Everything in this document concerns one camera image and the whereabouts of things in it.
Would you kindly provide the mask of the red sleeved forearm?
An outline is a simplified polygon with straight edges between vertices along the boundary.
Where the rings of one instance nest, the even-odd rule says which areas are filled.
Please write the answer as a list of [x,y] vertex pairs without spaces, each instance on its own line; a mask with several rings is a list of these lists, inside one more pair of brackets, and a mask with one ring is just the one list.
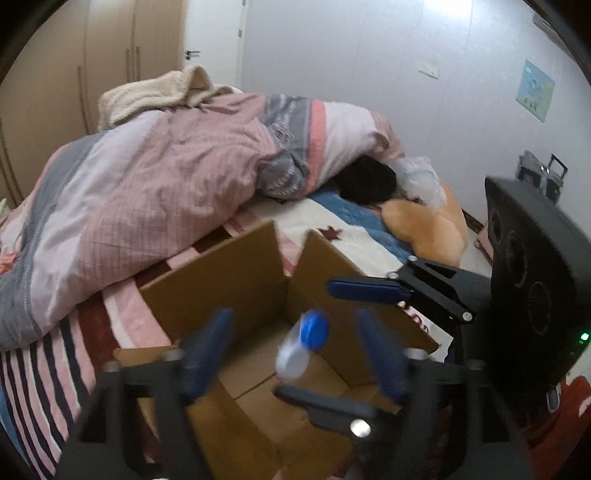
[[577,376],[559,384],[559,406],[525,430],[536,479],[552,479],[590,429],[590,382]]

